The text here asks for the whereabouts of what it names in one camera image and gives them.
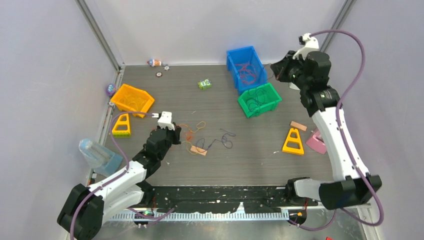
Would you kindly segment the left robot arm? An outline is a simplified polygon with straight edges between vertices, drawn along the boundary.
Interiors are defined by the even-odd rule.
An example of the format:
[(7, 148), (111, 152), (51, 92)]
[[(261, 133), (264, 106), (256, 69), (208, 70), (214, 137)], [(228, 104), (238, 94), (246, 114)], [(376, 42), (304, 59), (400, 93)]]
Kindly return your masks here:
[(158, 126), (128, 166), (95, 184), (76, 185), (59, 212), (57, 224), (77, 240), (91, 240), (120, 211), (137, 204), (148, 207), (154, 197), (146, 179), (159, 169), (171, 146), (181, 144), (181, 130), (176, 124), (172, 128)]

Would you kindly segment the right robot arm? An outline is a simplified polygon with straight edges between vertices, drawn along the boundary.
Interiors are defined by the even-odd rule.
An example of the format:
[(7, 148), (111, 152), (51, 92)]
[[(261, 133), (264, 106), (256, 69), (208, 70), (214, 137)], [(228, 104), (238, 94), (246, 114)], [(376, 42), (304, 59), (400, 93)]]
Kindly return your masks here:
[(297, 177), (287, 181), (285, 198), (299, 205), (305, 198), (317, 200), (328, 210), (366, 204), (382, 186), (379, 175), (363, 164), (347, 129), (340, 96), (329, 86), (331, 61), (328, 54), (311, 51), (297, 55), (290, 50), (270, 68), (279, 82), (300, 90), (300, 101), (321, 134), (328, 153), (333, 180)]

